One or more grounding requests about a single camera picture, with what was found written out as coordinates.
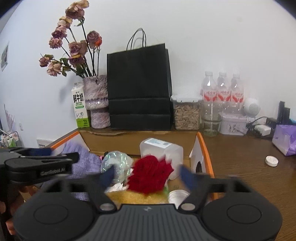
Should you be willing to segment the person left hand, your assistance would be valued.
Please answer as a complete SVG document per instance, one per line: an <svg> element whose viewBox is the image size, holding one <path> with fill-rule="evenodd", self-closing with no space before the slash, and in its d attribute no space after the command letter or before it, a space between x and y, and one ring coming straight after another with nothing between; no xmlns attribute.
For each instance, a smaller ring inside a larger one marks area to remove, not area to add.
<svg viewBox="0 0 296 241"><path fill-rule="evenodd" d="M25 202L22 193L29 193L31 195L32 193L34 194L34 192L35 191L34 189L31 189L31 186L20 187L17 192L17 197L13 200L11 204L7 206L4 202L1 202L1 214L5 213L8 210L10 215L13 216L16 210ZM16 234L13 218L10 218L6 221L6 227L10 235Z"/></svg>

